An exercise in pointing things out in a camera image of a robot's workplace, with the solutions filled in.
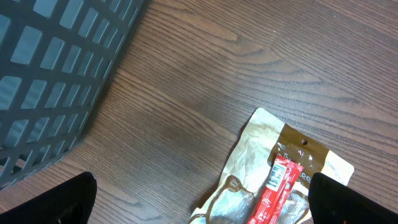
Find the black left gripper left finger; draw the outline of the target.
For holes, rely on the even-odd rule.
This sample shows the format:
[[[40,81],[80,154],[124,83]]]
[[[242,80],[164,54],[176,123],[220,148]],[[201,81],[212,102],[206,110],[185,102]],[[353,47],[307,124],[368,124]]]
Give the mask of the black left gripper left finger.
[[[88,223],[97,193],[97,182],[90,172],[42,193],[1,214],[1,223]]]

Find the red white snack bar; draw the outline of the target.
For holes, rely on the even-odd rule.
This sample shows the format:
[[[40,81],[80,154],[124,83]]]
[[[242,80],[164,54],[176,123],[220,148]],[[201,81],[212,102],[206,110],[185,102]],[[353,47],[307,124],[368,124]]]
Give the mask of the red white snack bar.
[[[277,155],[265,189],[247,224],[275,224],[303,166]]]

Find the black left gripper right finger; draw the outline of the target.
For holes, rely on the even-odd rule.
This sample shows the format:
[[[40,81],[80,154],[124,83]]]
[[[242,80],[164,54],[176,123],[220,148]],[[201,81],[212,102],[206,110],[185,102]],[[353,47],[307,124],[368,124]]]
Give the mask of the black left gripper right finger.
[[[397,214],[317,172],[308,201],[314,224],[397,224]]]

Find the white brown snack wrapper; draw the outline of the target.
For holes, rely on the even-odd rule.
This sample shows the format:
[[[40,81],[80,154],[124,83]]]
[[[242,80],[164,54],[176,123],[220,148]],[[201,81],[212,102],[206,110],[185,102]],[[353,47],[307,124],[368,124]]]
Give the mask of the white brown snack wrapper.
[[[292,184],[278,223],[303,223],[312,217],[308,189],[314,173],[321,172],[348,185],[354,172],[353,165],[333,151],[258,108],[226,161],[217,189],[202,207],[194,209],[189,222],[246,223],[277,156],[303,166],[300,177]]]

